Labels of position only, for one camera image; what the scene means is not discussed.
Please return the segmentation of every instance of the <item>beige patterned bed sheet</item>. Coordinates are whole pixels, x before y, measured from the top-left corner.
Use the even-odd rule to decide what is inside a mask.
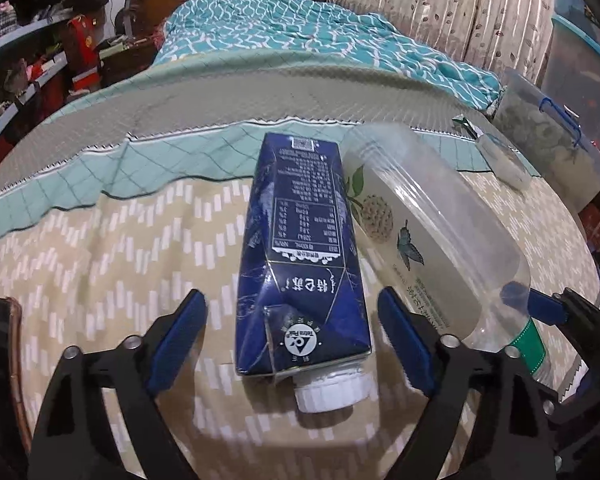
[[[578,228],[544,180],[524,197],[489,173],[464,177],[528,257],[532,285],[569,285],[590,301],[599,291]],[[174,387],[158,396],[180,449],[203,480],[382,478],[410,437],[426,399],[405,380],[379,326],[381,283],[362,260],[374,337],[365,363],[371,394],[338,412],[303,415],[289,381],[276,387],[234,371],[234,309],[250,180],[183,179],[133,200],[101,196],[92,208],[51,211],[36,226],[0,240],[0,296],[23,306],[22,370],[34,427],[62,350],[91,352],[142,334],[172,312],[190,288],[208,304],[206,329]],[[575,352],[554,329],[542,337],[559,383]],[[112,430],[127,468],[141,474],[115,394],[105,391]],[[465,411],[445,471],[458,467],[470,431]]]

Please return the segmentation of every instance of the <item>nutrition facts table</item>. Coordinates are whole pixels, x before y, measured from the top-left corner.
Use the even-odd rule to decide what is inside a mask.
[[[320,258],[340,254],[333,177],[327,157],[280,149],[272,248]]]

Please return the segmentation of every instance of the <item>blue milk carton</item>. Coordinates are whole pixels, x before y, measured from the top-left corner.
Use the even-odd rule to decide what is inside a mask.
[[[304,412],[368,394],[371,338],[338,145],[266,134],[244,230],[236,369],[294,376]]]

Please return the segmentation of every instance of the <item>white bottle cap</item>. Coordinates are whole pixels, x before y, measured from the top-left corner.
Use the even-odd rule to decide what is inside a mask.
[[[359,362],[304,370],[294,375],[296,402],[303,413],[321,413],[366,399],[369,387]]]

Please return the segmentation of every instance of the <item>blue lid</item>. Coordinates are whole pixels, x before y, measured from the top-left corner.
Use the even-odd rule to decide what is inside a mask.
[[[564,27],[568,28],[576,36],[584,40],[593,50],[595,50],[600,55],[600,44],[592,37],[585,34],[578,27],[573,25],[573,23],[571,23],[569,20],[563,18],[562,16],[559,16],[558,14],[554,14],[554,16],[551,19],[554,23],[559,23],[560,25],[563,25]]]

